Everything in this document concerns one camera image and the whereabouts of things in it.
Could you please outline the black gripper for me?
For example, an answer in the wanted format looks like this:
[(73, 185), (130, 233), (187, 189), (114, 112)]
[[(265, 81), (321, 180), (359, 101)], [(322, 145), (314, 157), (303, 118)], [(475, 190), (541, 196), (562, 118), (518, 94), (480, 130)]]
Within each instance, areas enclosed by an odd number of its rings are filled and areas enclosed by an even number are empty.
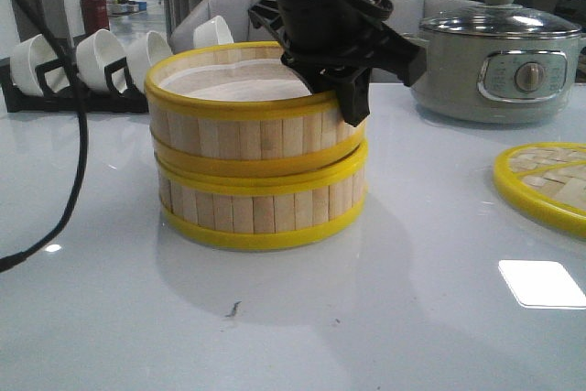
[(249, 11), (296, 63), (312, 92), (333, 91), (343, 120), (369, 114), (370, 69), (394, 73), (406, 86), (424, 73), (424, 49), (386, 24), (390, 0), (260, 0)]

